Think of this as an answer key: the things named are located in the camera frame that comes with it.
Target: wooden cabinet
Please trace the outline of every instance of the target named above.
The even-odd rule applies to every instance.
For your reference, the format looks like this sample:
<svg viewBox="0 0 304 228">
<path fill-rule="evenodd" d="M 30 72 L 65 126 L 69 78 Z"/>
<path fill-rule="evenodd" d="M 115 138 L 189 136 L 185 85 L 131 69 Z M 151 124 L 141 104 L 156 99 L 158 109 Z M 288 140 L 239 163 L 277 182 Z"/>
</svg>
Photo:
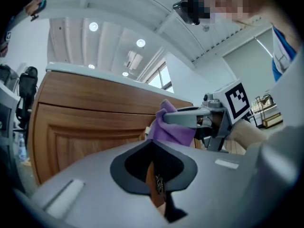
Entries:
<svg viewBox="0 0 304 228">
<path fill-rule="evenodd" d="M 28 148 L 42 184 L 77 160 L 144 139 L 160 103 L 189 102 L 87 76 L 48 72 L 32 110 Z"/>
</svg>

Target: purple cloth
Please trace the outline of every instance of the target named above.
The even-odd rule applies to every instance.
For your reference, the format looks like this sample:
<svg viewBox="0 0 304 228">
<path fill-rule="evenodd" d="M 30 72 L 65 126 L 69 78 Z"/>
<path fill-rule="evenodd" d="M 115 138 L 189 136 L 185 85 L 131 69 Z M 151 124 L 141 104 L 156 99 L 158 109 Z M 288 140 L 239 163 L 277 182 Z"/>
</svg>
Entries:
<svg viewBox="0 0 304 228">
<path fill-rule="evenodd" d="M 156 120 L 151 124 L 148 139 L 166 140 L 172 143 L 190 146 L 196 130 L 177 124 L 165 123 L 162 117 L 167 112 L 177 112 L 177 110 L 168 100 L 164 100 L 161 103 L 161 110 L 156 113 Z"/>
</svg>

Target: window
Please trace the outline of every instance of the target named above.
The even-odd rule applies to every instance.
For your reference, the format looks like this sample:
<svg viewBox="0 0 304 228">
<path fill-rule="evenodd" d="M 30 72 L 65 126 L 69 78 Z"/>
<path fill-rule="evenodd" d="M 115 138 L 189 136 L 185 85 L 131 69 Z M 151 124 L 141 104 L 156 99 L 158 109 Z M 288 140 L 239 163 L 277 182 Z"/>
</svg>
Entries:
<svg viewBox="0 0 304 228">
<path fill-rule="evenodd" d="M 147 84 L 174 93 L 170 75 L 166 64 L 161 65 L 147 80 Z"/>
</svg>

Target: plastic bottle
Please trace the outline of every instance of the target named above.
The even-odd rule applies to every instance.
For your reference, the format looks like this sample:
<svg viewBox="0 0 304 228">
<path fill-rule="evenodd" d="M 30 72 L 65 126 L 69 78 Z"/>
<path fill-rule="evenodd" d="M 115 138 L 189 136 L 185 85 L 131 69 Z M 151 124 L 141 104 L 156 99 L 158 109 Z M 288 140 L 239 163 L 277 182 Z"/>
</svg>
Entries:
<svg viewBox="0 0 304 228">
<path fill-rule="evenodd" d="M 25 161 L 27 159 L 27 150 L 25 148 L 25 141 L 22 133 L 19 134 L 19 159 L 21 161 Z"/>
</svg>

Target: cabinet door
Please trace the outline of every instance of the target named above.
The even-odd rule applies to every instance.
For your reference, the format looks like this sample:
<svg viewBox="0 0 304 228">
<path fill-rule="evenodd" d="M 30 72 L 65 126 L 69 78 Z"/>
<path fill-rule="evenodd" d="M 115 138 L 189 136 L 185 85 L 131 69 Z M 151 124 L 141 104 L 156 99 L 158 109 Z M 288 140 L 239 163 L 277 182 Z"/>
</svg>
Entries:
<svg viewBox="0 0 304 228">
<path fill-rule="evenodd" d="M 42 184 L 89 154 L 143 140 L 154 119 L 38 104 L 30 146 L 36 180 Z"/>
</svg>

